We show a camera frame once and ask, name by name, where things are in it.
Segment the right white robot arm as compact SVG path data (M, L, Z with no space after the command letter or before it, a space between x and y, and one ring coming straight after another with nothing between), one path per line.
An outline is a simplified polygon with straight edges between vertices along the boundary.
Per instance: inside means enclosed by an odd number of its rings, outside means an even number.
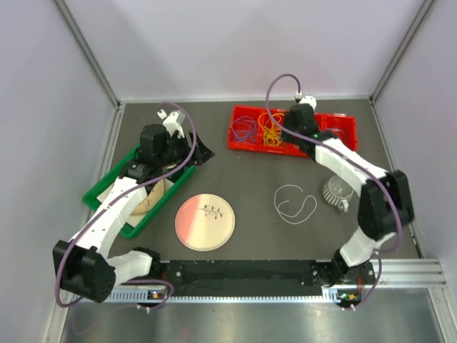
M374 252L415 218L408 178L377 167L350 150L330 130L321 131L310 104L294 104L284 115L281 139L344 180L359 198L358 226L332 260L329 284L356 278Z

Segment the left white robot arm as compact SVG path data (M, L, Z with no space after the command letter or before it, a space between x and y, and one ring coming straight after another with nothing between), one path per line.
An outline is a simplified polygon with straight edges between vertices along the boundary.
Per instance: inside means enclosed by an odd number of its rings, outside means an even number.
M168 132L163 124L144 127L135 152L121 166L111 192L89 222L70 241L60 240L54 246L56 298L64 290L101 303L119 284L138 278L151 284L160 279L156 252L141 247L117 257L109 257L109 252L134 209L159 182L214 156L196 132L190 135Z

